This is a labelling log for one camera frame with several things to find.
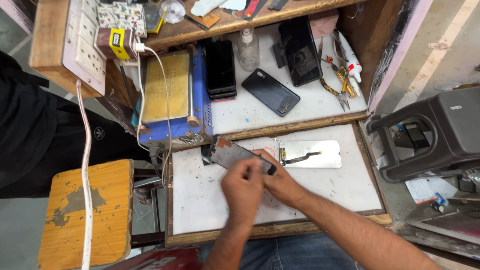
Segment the hand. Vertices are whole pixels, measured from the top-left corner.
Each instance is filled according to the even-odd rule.
[[[229,207],[229,222],[252,226],[263,195],[263,162],[258,157],[238,160],[223,177],[223,194]]]
[[[268,191],[283,204],[298,209],[308,191],[297,183],[282,164],[276,161],[267,151],[259,149],[252,152],[276,166],[274,175],[264,175],[264,184]]]

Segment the white cable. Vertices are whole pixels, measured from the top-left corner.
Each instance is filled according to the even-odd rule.
[[[137,143],[138,145],[147,150],[147,151],[150,151],[148,150],[148,148],[144,147],[143,145],[140,144],[140,126],[142,125],[142,116],[144,114],[144,106],[145,106],[145,92],[144,92],[144,88],[142,86],[142,72],[140,70],[140,56],[138,56],[138,84],[140,85],[140,93],[142,93],[142,103],[140,104],[140,115],[138,116],[138,126],[137,126]]]
[[[167,96],[167,123],[168,123],[168,137],[170,138],[170,147],[168,149],[168,154],[166,157],[163,157],[162,159],[162,185],[165,188],[165,164],[168,162],[168,157],[170,156],[170,152],[172,151],[172,130],[170,128],[170,114],[169,114],[169,109],[168,109],[168,89],[167,89],[167,77],[165,76],[165,71],[163,70],[163,65],[162,61],[160,60],[160,57],[158,57],[158,54],[152,50],[149,47],[145,47],[145,50],[151,51],[153,54],[155,54],[156,58],[158,59],[158,62],[160,63],[160,68],[162,69],[163,73],[163,80],[165,82],[165,92]]]
[[[82,270],[90,269],[90,253],[92,251],[92,230],[93,230],[93,208],[92,194],[90,193],[90,183],[88,182],[88,160],[90,159],[90,147],[92,146],[92,133],[90,132],[90,124],[88,123],[85,113],[84,101],[82,100],[81,87],[82,81],[77,80],[77,97],[80,105],[80,112],[85,125],[85,149],[82,158],[82,184],[84,185],[85,200],[85,238],[84,238],[84,255],[82,258]]]

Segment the yellow stool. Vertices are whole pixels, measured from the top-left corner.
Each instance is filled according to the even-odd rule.
[[[133,160],[88,167],[93,201],[91,266],[124,260],[131,249]],[[82,265],[85,204],[80,169],[53,177],[38,269]]]

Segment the yellow heating plate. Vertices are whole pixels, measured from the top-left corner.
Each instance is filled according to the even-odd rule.
[[[188,116],[188,53],[160,57],[167,77],[170,119]],[[152,123],[167,119],[167,92],[156,57],[149,57],[145,83],[145,107],[142,122]]]

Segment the smartphone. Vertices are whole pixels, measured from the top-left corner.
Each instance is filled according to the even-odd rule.
[[[225,169],[229,169],[237,160],[259,157],[260,160],[264,162],[264,167],[262,169],[263,173],[273,175],[276,171],[276,166],[274,164],[226,139],[222,135],[215,135],[213,137],[213,142],[207,157],[213,163],[216,163]]]
[[[405,130],[407,131],[407,134],[410,137],[415,149],[421,149],[430,146],[427,137],[425,137],[417,122],[403,124],[403,126],[405,127]]]
[[[278,26],[278,31],[293,86],[320,79],[322,68],[308,16],[286,20]]]
[[[235,82],[235,62],[230,40],[217,41],[205,47],[207,92],[210,95],[233,92]]]
[[[222,100],[230,100],[235,99],[237,97],[237,90],[233,90],[231,92],[224,92],[218,93],[213,95],[208,95],[211,101],[222,101]]]

